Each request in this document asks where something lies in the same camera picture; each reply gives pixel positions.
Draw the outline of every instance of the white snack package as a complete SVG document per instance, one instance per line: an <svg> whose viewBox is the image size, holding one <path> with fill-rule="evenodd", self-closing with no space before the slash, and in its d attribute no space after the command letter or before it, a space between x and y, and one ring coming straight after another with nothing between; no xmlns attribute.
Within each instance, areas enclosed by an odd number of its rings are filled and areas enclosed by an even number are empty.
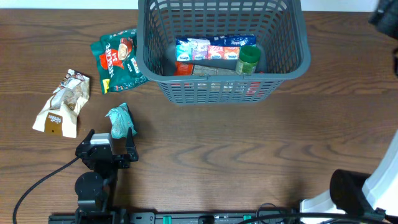
<svg viewBox="0 0 398 224"><path fill-rule="evenodd" d="M76 137L77 116L90 97L90 79L72 69L37 115L33 129Z"/></svg>

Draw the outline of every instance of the green bottle cap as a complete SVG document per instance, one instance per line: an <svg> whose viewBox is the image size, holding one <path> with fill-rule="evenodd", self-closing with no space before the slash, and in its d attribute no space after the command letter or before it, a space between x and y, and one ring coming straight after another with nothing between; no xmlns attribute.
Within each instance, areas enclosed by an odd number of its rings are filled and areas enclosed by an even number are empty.
<svg viewBox="0 0 398 224"><path fill-rule="evenodd" d="M247 63L256 63L260 60L261 51L257 47L243 46L239 52L239 59Z"/></svg>

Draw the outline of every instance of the teal plastic bag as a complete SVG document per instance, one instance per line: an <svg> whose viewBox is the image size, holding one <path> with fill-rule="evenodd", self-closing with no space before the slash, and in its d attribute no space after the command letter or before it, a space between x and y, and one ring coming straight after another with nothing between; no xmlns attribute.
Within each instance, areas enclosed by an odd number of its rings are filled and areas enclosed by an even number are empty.
<svg viewBox="0 0 398 224"><path fill-rule="evenodd" d="M132 119L129 114L129 107L126 103L122 103L120 106L112 108L105 116L109 116L112 123L112 138L126 138L129 128L132 129L132 135L137 134L137 131L134 130L134 124L132 123Z"/></svg>

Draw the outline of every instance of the white wall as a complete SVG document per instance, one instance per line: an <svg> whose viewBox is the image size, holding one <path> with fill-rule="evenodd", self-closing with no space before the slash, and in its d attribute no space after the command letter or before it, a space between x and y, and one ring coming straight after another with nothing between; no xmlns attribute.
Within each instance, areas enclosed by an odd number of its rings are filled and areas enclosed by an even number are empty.
<svg viewBox="0 0 398 224"><path fill-rule="evenodd" d="M0 8L137 9L138 0L0 0ZM371 12L379 0L301 0L304 11Z"/></svg>

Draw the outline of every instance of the snack wrapper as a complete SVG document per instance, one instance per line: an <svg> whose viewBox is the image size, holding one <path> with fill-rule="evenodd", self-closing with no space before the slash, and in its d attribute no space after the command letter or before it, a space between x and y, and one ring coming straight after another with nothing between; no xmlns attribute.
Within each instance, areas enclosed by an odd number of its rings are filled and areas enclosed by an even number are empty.
<svg viewBox="0 0 398 224"><path fill-rule="evenodd" d="M97 61L102 94L133 89L149 81L138 69L136 30L102 36L90 45Z"/></svg>
<svg viewBox="0 0 398 224"><path fill-rule="evenodd" d="M234 70L194 65L191 63L176 62L175 66L177 70L174 75L237 75Z"/></svg>
<svg viewBox="0 0 398 224"><path fill-rule="evenodd" d="M90 97L90 79L72 69L37 115L34 130L76 137L77 116Z"/></svg>
<svg viewBox="0 0 398 224"><path fill-rule="evenodd" d="M120 139L127 137L129 128L132 129L132 135L137 134L134 130L134 124L130 116L130 110L126 103L122 103L116 108L112 108L106 117L109 116L112 123L112 138Z"/></svg>

